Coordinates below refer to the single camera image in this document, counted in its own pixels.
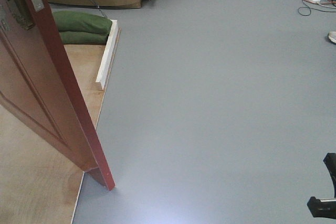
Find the black robot gripper part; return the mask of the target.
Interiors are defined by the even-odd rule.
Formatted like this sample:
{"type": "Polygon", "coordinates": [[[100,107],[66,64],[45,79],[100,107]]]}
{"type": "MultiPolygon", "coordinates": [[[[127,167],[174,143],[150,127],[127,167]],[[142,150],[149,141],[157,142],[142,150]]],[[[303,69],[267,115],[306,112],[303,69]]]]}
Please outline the black robot gripper part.
{"type": "Polygon", "coordinates": [[[325,158],[323,159],[323,162],[329,172],[329,175],[331,177],[333,188],[334,188],[334,194],[336,194],[336,180],[335,180],[335,153],[327,153],[325,158]]]}

